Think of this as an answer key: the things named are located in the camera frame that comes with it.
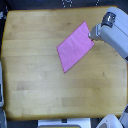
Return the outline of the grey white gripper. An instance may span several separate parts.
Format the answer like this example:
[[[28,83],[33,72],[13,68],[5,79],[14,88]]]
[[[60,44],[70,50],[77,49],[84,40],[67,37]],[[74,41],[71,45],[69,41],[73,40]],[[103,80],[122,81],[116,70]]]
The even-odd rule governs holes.
[[[117,7],[110,7],[102,22],[92,28],[89,38],[108,43],[122,58],[128,58],[128,14]]]

